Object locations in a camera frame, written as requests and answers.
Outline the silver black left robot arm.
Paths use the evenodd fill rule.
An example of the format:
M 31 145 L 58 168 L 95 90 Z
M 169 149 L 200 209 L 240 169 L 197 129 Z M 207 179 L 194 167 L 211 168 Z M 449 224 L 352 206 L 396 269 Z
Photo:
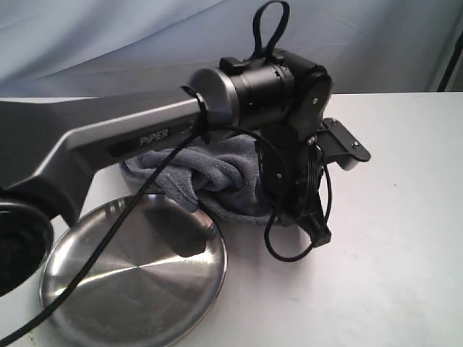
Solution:
M 318 129 L 331 94 L 327 70 L 288 51 L 220 60 L 184 87 L 57 103 L 1 103 L 1 293 L 24 283 L 53 242 L 51 220 L 76 223 L 94 174 L 196 129 Z

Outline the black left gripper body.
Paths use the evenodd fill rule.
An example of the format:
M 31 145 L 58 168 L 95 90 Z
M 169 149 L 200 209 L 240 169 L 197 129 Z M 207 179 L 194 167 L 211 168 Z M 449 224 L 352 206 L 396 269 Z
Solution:
M 263 127 L 260 136 L 255 144 L 260 183 L 281 223 L 321 226 L 324 213 L 318 190 L 323 167 L 316 144 L 299 141 L 297 130 L 283 124 Z

